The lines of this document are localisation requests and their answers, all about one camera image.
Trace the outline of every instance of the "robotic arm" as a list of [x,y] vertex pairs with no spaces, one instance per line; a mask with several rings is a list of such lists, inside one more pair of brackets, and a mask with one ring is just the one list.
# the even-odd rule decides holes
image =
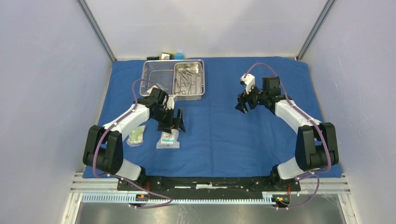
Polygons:
[[[139,98],[137,104],[136,108],[132,104],[126,112],[114,121],[104,126],[94,125],[89,129],[83,157],[85,165],[92,166],[98,144],[107,143],[106,148],[99,148],[96,167],[108,174],[135,181],[140,175],[141,167],[125,160],[122,148],[122,142],[129,133],[151,118],[158,121],[159,131],[171,133],[172,129],[177,129],[185,132],[183,109],[179,108],[177,117],[173,118],[175,97],[169,97],[165,91],[152,88],[150,95]],[[104,141],[99,143],[106,129],[109,129],[112,125],[113,127],[106,134]]]
[[274,115],[283,119],[297,134],[295,156],[289,161],[276,165],[271,171],[271,178],[274,182],[288,180],[313,169],[320,169],[327,166],[327,157],[323,142],[315,144],[315,140],[321,141],[317,130],[310,122],[312,120],[322,132],[325,144],[328,147],[331,165],[338,164],[338,147],[335,134],[335,127],[332,123],[321,123],[301,110],[293,100],[289,102],[285,95],[281,94],[279,88],[279,77],[264,77],[262,79],[263,90],[259,90],[255,85],[255,77],[251,74],[242,76],[240,83],[245,85],[245,90],[238,95],[237,110],[247,113],[246,102],[250,109],[257,105],[264,105]]

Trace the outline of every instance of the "metal mesh basket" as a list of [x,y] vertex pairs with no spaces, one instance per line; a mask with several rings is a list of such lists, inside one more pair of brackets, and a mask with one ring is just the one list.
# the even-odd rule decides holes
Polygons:
[[[198,59],[146,61],[141,78],[160,84],[178,100],[200,100],[205,93],[204,62]],[[141,82],[140,95],[148,96],[152,86]]]

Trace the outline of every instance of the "cable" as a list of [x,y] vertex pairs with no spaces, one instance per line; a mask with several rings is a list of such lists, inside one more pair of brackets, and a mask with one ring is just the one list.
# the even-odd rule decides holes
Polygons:
[[169,100],[169,95],[166,93],[166,101],[165,101],[165,106],[168,106],[168,100]]
[[[136,95],[136,93],[135,93],[135,85],[136,85],[136,83],[139,82],[139,81],[149,82],[149,83],[153,84],[154,86],[158,87],[157,84],[155,84],[155,83],[153,83],[153,82],[151,82],[150,80],[147,80],[147,79],[138,79],[138,80],[134,81],[134,83],[132,84],[132,93],[133,93],[133,95],[134,95],[134,106],[133,106],[133,108],[132,108],[130,111],[126,112],[124,115],[122,115],[119,119],[117,119],[114,123],[112,123],[112,124],[105,130],[105,132],[102,134],[102,136],[101,136],[100,139],[99,139],[98,145],[96,146],[95,153],[94,153],[94,155],[93,155],[92,172],[93,172],[93,175],[94,175],[95,177],[97,177],[97,178],[100,178],[100,177],[102,177],[103,175],[106,175],[105,172],[104,172],[104,173],[101,173],[101,174],[99,174],[99,175],[98,175],[98,173],[96,172],[96,162],[97,162],[96,160],[98,159],[98,153],[99,153],[100,145],[102,144],[103,140],[105,139],[105,136],[107,135],[107,133],[109,133],[109,131],[110,131],[112,128],[114,128],[118,123],[120,123],[125,117],[127,117],[128,115],[130,115],[130,114],[132,114],[133,112],[135,112],[135,109],[137,108],[137,105],[138,105],[138,103],[137,103],[137,95]],[[152,191],[146,190],[146,189],[140,187],[139,185],[135,184],[133,181],[131,181],[131,180],[127,179],[127,178],[123,178],[123,179],[124,179],[126,182],[132,184],[135,188],[137,188],[137,189],[139,189],[139,190],[142,190],[142,191],[147,192],[147,193],[149,193],[149,194],[152,194],[152,195],[155,195],[155,196],[158,196],[158,197],[162,197],[162,198],[165,198],[165,199],[168,199],[168,200],[169,200],[168,202],[165,202],[165,203],[162,203],[162,204],[156,204],[156,205],[147,206],[147,207],[135,207],[135,208],[137,208],[137,209],[158,208],[158,207],[162,207],[162,206],[168,205],[168,204],[170,204],[170,203],[173,201],[173,200],[172,200],[170,197],[168,197],[168,196],[160,195],[160,194],[154,193],[154,192],[152,192]]]
[[282,201],[279,201],[279,203],[281,203],[281,204],[283,204],[283,205],[286,205],[286,206],[289,206],[289,204],[286,204],[286,203],[284,203],[284,202],[282,202]]
[[289,196],[291,193],[291,188],[290,188],[290,184],[287,185],[287,194],[286,197]]
[[[249,70],[247,70],[247,72],[246,72],[245,75],[244,75],[244,78],[246,78],[246,76],[249,74],[249,72],[250,72],[255,66],[257,66],[257,65],[259,65],[259,64],[260,64],[260,65],[266,66],[269,70],[271,70],[271,72],[272,72],[276,77],[279,77],[278,74],[271,68],[271,66],[267,65],[266,63],[258,62],[258,63],[256,63],[256,64],[252,65],[252,67],[250,67]],[[328,147],[327,147],[325,138],[324,138],[322,132],[321,132],[320,129],[319,129],[319,126],[318,126],[312,119],[310,119],[310,117],[309,117],[307,114],[305,114],[303,111],[301,111],[298,107],[296,107],[296,106],[290,101],[289,96],[287,95],[287,91],[286,91],[286,89],[285,89],[285,87],[284,87],[284,85],[283,85],[283,83],[282,83],[282,80],[281,80],[280,78],[279,78],[279,83],[280,83],[281,88],[283,89],[283,92],[284,92],[284,94],[285,94],[286,101],[289,103],[289,105],[290,105],[295,111],[297,111],[299,114],[301,114],[305,119],[307,119],[307,120],[315,127],[316,131],[317,131],[318,134],[319,134],[320,140],[321,140],[321,142],[322,142],[322,144],[323,144],[323,148],[325,148],[325,153],[326,153],[326,158],[327,158],[327,168],[326,168],[325,170],[315,170],[315,172],[328,172],[328,171],[330,170],[331,166],[332,166],[332,163],[331,163],[331,158],[330,158],[329,149],[328,149]]]
[[313,194],[311,195],[311,197],[310,197],[308,200],[306,200],[304,203],[301,203],[301,204],[298,204],[298,205],[294,205],[294,206],[287,207],[287,208],[277,208],[277,209],[281,209],[281,210],[295,209],[295,208],[301,207],[301,206],[307,204],[308,202],[310,202],[310,201],[314,198],[314,196],[316,195],[316,193],[318,192],[318,190],[319,190],[319,185],[320,185],[319,176],[318,176],[318,175],[312,174],[312,175],[306,176],[306,178],[308,178],[308,177],[313,177],[313,176],[316,177],[316,179],[318,180],[318,184],[316,185],[315,191],[313,192]]
[[166,205],[172,203],[172,201],[173,201],[173,199],[170,198],[170,197],[168,197],[168,196],[160,195],[160,194],[154,193],[154,192],[152,192],[152,191],[150,191],[150,190],[147,190],[147,189],[142,188],[141,186],[139,186],[139,185],[137,185],[136,183],[134,183],[132,180],[129,180],[129,179],[127,179],[127,178],[124,178],[124,180],[125,180],[126,182],[130,183],[132,186],[134,186],[135,188],[137,188],[137,189],[139,189],[139,190],[142,190],[142,191],[144,191],[144,192],[146,192],[146,193],[148,193],[148,194],[151,194],[151,195],[154,195],[154,196],[157,196],[157,197],[162,197],[162,198],[165,198],[165,199],[168,199],[168,200],[169,200],[168,202],[165,202],[165,203],[162,203],[162,204],[156,204],[156,205],[151,205],[151,206],[146,206],[146,207],[135,207],[136,209],[153,209],[153,208],[159,208],[159,207],[166,206]]
[[[250,69],[247,70],[247,72],[245,73],[245,75],[244,75],[243,77],[246,78],[246,76],[249,74],[249,72],[250,72],[255,66],[257,66],[257,65],[259,65],[259,64],[260,64],[260,65],[266,66],[268,69],[271,70],[271,72],[272,72],[276,77],[279,77],[278,74],[271,68],[271,66],[267,65],[266,63],[261,63],[261,62],[258,62],[258,63],[256,63],[256,64],[252,65],[252,67],[250,67]],[[316,185],[315,191],[313,192],[313,194],[311,195],[311,197],[310,197],[306,202],[304,202],[304,203],[302,203],[302,204],[299,204],[299,205],[291,206],[291,207],[288,207],[288,208],[279,208],[279,209],[282,209],[282,210],[288,210],[288,209],[298,208],[298,207],[300,207],[300,206],[302,206],[302,205],[305,205],[305,204],[307,204],[308,202],[310,202],[310,201],[314,198],[314,196],[316,195],[316,193],[317,193],[317,191],[318,191],[318,189],[319,189],[319,185],[320,185],[319,176],[316,175],[316,174],[314,174],[314,172],[328,172],[328,171],[330,170],[331,166],[332,166],[332,163],[331,163],[331,158],[330,158],[329,149],[328,149],[328,147],[327,147],[325,138],[324,138],[322,132],[321,132],[320,129],[319,129],[319,126],[318,126],[307,114],[305,114],[303,111],[301,111],[298,107],[296,107],[296,106],[290,101],[289,96],[287,95],[287,91],[286,91],[286,89],[285,89],[285,87],[284,87],[284,85],[283,85],[283,83],[282,83],[282,81],[281,81],[280,78],[279,78],[279,83],[280,83],[281,88],[283,89],[283,92],[284,92],[284,94],[285,94],[286,101],[287,101],[288,104],[291,106],[291,108],[293,108],[295,111],[297,111],[299,114],[301,114],[305,119],[307,119],[307,120],[315,127],[316,131],[317,131],[318,134],[319,134],[320,140],[321,140],[321,142],[322,142],[322,144],[323,144],[323,148],[325,149],[326,159],[327,159],[327,167],[326,167],[325,170],[312,170],[312,171],[310,171],[309,173],[306,172],[306,173],[300,174],[300,175],[298,175],[298,176],[295,177],[296,180],[301,181],[301,180],[304,180],[304,179],[306,179],[306,178],[309,178],[309,177],[313,177],[313,176],[314,176],[314,177],[317,178],[318,184]]]

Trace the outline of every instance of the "white wall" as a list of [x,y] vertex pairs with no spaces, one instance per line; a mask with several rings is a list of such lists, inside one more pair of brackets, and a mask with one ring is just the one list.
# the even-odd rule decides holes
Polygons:
[[396,1],[337,1],[304,61],[364,224],[394,223]]
[[326,0],[86,0],[117,58],[296,56]]
[[2,1],[0,223],[60,222],[110,66],[76,1]]

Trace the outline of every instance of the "plastic packet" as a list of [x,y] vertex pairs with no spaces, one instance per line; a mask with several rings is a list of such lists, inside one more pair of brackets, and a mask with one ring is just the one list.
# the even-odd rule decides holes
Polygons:
[[177,141],[179,138],[179,131],[172,129],[172,134],[162,132],[160,140],[157,142],[157,149],[160,148],[180,148],[180,143]]
[[139,126],[133,130],[127,139],[127,144],[131,147],[139,146],[143,144],[143,133],[144,129],[146,129],[145,125]]

